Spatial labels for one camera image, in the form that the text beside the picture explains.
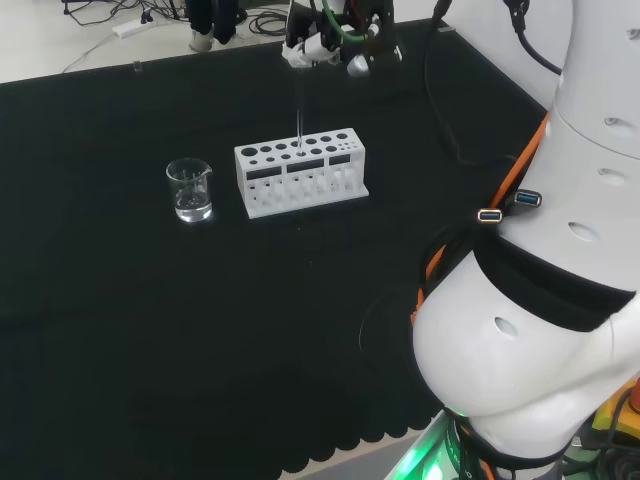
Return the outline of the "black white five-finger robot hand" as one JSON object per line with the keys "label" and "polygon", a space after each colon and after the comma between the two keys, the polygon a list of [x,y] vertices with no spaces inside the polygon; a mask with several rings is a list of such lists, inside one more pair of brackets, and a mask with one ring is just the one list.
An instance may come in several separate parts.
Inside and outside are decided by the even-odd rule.
{"label": "black white five-finger robot hand", "polygon": [[343,65],[352,77],[403,61],[392,0],[291,1],[282,57],[294,69]]}

